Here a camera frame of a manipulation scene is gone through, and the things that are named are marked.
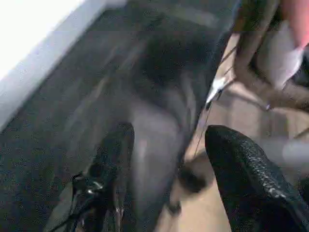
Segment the chair leg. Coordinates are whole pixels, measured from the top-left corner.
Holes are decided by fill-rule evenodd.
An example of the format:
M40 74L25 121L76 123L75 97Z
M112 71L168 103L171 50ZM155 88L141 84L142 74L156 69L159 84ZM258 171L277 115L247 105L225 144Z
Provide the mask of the chair leg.
M217 100L220 99L220 97L221 97L223 91L226 90L226 89L228 89L228 88L229 88L232 84L234 84L235 82L236 82L236 80L235 80L235 79L232 79L232 80L230 80L225 86L223 86L223 88L220 89L220 90L218 91Z
M300 132L298 135L296 135L294 139L301 139L305 137L308 133L309 133L309 128L306 128L302 132Z
M215 79L213 81L210 93L206 100L206 104L210 103L218 94L220 97L223 90L225 90L226 88L231 86L231 84L234 83L235 80L227 76L230 70L231 68L228 69L228 71L226 71L225 74L221 78Z

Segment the wooden floor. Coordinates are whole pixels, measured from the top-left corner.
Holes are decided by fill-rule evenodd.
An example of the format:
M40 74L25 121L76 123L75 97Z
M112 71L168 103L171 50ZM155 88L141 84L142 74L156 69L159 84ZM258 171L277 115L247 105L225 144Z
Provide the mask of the wooden floor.
M227 51L233 48L229 44ZM229 59L218 74L232 65ZM293 139L309 127L309 115L291 109L264 111L259 107L258 97L241 84L229 87L219 100L212 104L209 115L204 113L186 154L194 171L204 175L207 187L198 194L185 191L178 181L174 184L172 200L180 199L182 213L172 217L165 209L157 226L158 232L228 232L228 219L220 198L215 176L204 148L204 132L207 125L221 124L236 129L254 140Z

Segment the pink object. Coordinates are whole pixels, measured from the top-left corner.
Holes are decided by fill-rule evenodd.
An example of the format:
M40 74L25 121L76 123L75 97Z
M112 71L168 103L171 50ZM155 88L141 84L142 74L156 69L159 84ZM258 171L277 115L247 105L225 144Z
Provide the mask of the pink object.
M289 21L297 47L309 43L309 0L282 0L282 12Z

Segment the floor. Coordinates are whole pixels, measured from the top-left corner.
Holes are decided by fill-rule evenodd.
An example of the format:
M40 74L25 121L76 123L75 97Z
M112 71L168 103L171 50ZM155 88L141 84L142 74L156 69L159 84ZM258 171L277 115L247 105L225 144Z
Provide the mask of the floor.
M232 37L225 53L230 51L237 41ZM217 76L221 76L231 67L233 57L224 62ZM236 129L255 141L264 139L293 139L309 127L309 115L290 109L265 111L260 107L257 96L248 92L240 83L231 85L215 101L209 113L200 117L199 125L186 153L187 165L194 172L203 175L207 187L198 194L184 190L175 182L171 200L181 201L182 212L172 217L164 209L158 232L228 232L231 231L220 198L215 176L204 148L204 132L207 125L221 124Z

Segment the white wall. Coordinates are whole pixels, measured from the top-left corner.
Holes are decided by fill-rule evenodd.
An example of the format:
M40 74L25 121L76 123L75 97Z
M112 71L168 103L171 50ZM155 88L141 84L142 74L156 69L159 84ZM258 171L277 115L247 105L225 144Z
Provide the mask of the white wall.
M0 7L0 130L107 6L124 0L9 0Z

